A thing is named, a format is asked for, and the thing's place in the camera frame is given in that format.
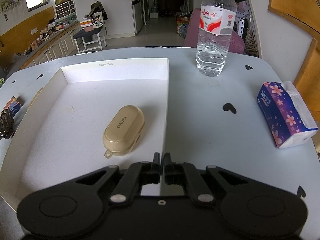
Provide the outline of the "pink pot on stool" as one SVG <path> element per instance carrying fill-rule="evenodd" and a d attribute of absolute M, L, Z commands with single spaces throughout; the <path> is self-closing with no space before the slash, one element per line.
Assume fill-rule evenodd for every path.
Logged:
<path fill-rule="evenodd" d="M 89 32 L 96 28 L 96 23 L 90 19 L 86 19 L 80 22 L 80 27 L 84 29 L 84 31 Z"/>

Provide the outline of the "white cabinet counter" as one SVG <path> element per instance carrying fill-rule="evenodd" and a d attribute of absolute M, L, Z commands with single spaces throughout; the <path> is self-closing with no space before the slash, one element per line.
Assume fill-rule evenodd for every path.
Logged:
<path fill-rule="evenodd" d="M 73 36 L 80 30 L 80 22 L 69 25 L 66 29 L 58 31 L 50 39 L 44 41 L 39 48 L 29 55 L 20 57 L 13 63 L 6 75 L 6 79 L 13 73 L 24 68 L 42 64 L 60 57 L 71 55 L 76 50 L 76 42 Z"/>

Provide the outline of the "beige Kinyo case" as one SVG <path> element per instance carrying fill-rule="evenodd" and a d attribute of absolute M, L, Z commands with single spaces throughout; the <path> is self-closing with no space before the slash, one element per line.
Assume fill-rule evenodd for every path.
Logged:
<path fill-rule="evenodd" d="M 133 105 L 122 107 L 103 132 L 105 158 L 130 153 L 145 126 L 142 110 Z"/>

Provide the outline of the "plastic drawer unit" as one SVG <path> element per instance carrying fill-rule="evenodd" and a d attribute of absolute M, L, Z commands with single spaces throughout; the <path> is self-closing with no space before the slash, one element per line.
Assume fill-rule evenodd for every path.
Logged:
<path fill-rule="evenodd" d="M 57 19 L 76 13 L 74 0 L 54 0 L 54 4 Z"/>

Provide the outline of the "dark brown wavy hair claw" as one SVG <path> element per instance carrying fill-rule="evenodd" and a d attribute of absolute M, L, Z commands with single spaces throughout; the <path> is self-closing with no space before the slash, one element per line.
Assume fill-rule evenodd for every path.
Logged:
<path fill-rule="evenodd" d="M 10 109 L 4 109 L 0 116 L 0 139 L 9 139 L 14 133 L 14 117 Z"/>

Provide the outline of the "colourful card box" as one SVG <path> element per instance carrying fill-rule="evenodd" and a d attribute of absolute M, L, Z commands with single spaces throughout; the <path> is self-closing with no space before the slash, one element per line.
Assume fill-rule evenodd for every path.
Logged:
<path fill-rule="evenodd" d="M 4 109 L 8 109 L 11 112 L 12 116 L 15 116 L 21 108 L 22 104 L 14 96 L 4 106 Z"/>

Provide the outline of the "small dark stool table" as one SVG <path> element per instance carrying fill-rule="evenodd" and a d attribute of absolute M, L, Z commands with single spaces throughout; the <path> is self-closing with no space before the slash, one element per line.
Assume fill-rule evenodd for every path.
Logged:
<path fill-rule="evenodd" d="M 107 47 L 107 42 L 104 33 L 100 33 L 103 30 L 102 27 L 94 28 L 91 31 L 85 31 L 84 29 L 78 31 L 74 36 L 73 40 L 76 45 L 76 49 L 79 54 L 87 53 L 99 49 L 103 50 L 103 45 Z M 78 45 L 78 40 L 82 41 L 84 49 L 81 50 Z"/>

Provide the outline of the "oval wooden block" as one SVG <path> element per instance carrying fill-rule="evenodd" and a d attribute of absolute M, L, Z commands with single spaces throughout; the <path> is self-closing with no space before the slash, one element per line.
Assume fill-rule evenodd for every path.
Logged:
<path fill-rule="evenodd" d="M 34 101 L 36 100 L 36 98 L 39 96 L 39 94 L 42 92 L 44 87 L 41 87 L 38 92 L 35 94 L 35 96 L 33 97 L 33 99 L 31 100 L 31 102 L 29 103 L 28 107 L 27 107 L 27 111 L 29 111 L 30 107 L 32 106 L 32 104 L 34 103 Z"/>

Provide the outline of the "clear water bottle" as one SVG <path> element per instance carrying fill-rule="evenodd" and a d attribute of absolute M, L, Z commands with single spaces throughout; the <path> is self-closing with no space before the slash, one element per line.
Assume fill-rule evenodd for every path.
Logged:
<path fill-rule="evenodd" d="M 196 47 L 196 67 L 202 74 L 221 74 L 231 44 L 236 12 L 235 0 L 202 0 Z"/>

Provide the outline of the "purple tissue pack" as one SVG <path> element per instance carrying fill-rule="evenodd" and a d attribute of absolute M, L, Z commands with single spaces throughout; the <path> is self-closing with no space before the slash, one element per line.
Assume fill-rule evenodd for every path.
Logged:
<path fill-rule="evenodd" d="M 277 148 L 306 143 L 318 126 L 292 82 L 264 82 L 257 95 Z"/>

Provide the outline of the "white cardboard tray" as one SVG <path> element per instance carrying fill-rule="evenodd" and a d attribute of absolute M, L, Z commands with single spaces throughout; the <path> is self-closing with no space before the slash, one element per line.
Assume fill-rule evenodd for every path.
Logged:
<path fill-rule="evenodd" d="M 19 124 L 1 166 L 1 197 L 12 208 L 30 193 L 98 170 L 151 161 L 165 145 L 169 61 L 116 59 L 65 66 Z M 133 105 L 145 127 L 132 152 L 105 157 L 103 132 L 121 107 Z"/>

